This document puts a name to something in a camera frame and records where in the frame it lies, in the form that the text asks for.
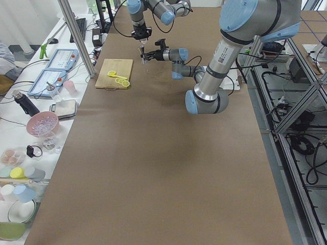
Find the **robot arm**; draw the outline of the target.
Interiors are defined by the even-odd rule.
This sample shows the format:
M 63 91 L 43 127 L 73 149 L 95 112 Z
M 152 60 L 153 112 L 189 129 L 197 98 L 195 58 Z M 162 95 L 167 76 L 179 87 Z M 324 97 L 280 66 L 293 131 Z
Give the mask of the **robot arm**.
M 133 24 L 131 36 L 135 40 L 148 40 L 152 28 L 147 27 L 144 12 L 150 10 L 164 25 L 168 26 L 176 17 L 185 17 L 192 12 L 190 1 L 127 1 L 127 10 Z
M 143 61 L 155 58 L 172 61 L 172 78 L 193 77 L 196 85 L 185 94 L 190 114 L 216 114 L 228 105 L 228 95 L 220 87 L 241 49 L 259 36 L 263 42 L 279 41 L 295 36 L 300 27 L 301 1 L 227 1 L 219 18 L 221 39 L 206 68 L 187 66 L 184 48 L 169 49 L 158 41 L 160 49 L 144 53 Z

